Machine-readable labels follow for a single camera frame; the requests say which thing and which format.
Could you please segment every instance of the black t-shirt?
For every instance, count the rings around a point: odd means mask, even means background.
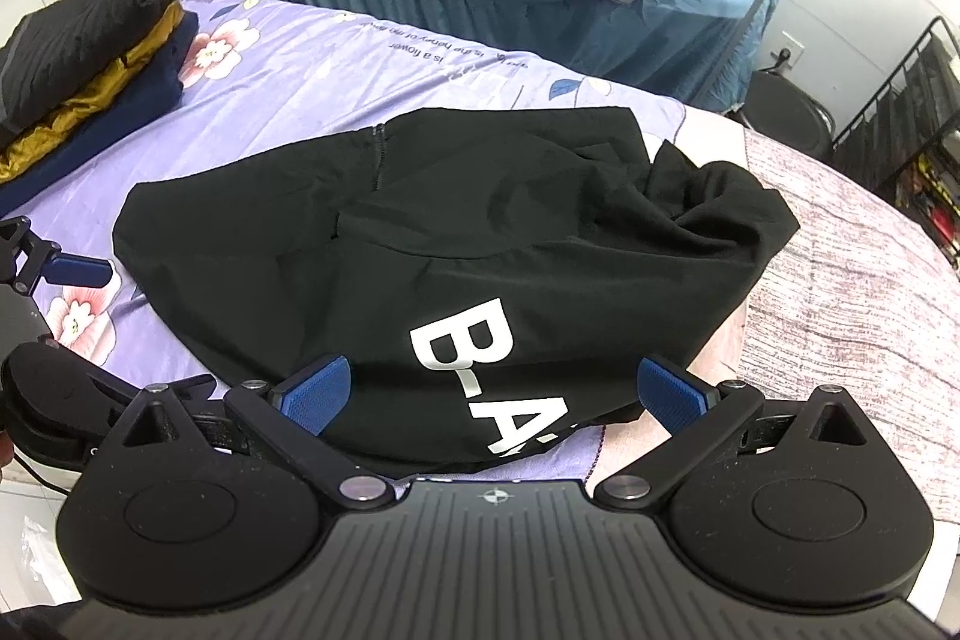
[[[0,640],[64,640],[56,627],[72,616],[83,603],[36,605],[0,614]]]
[[[651,163],[627,109],[424,109],[137,185],[113,240],[227,384],[346,356],[323,438],[402,477],[636,411],[642,357],[688,365],[797,227],[740,167]]]

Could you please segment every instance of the compass logo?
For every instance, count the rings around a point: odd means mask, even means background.
[[[490,504],[503,504],[507,499],[512,499],[512,494],[508,494],[502,488],[491,488],[490,491],[480,495]]]

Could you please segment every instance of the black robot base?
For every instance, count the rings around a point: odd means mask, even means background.
[[[905,601],[929,509],[840,386],[766,400],[647,359],[638,397],[672,437],[592,498],[566,480],[401,491],[282,413],[343,357],[222,400],[206,375],[140,390],[32,333],[32,285],[0,279],[18,296],[0,325],[21,324],[0,420],[82,472],[56,525],[84,598],[66,640],[946,637]]]

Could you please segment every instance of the white printed letter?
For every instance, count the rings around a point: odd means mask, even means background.
[[[493,341],[485,348],[473,344],[470,326],[486,322]],[[433,352],[430,343],[442,336],[450,336],[457,356],[452,362],[441,362]],[[499,299],[471,307],[456,316],[445,317],[410,332],[410,342],[414,346],[416,360],[427,369],[452,369],[460,378],[467,398],[480,393],[480,384],[470,371],[473,362],[493,363],[506,359],[514,348],[514,336],[510,333],[507,316]]]
[[[562,396],[550,399],[527,399],[522,402],[472,402],[470,414],[474,418],[493,418],[500,429],[500,439],[490,446],[491,453],[504,453],[522,445],[530,437],[546,429],[566,415],[566,402]],[[514,423],[515,415],[536,415],[520,429]]]

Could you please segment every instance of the folded navy garment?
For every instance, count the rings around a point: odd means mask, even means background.
[[[22,175],[0,185],[0,218],[13,213],[110,145],[172,110],[184,92],[178,74],[199,27],[197,16],[187,12],[170,39],[109,108],[88,119],[63,145]]]
[[[59,0],[0,47],[0,148],[142,42],[174,0]]]

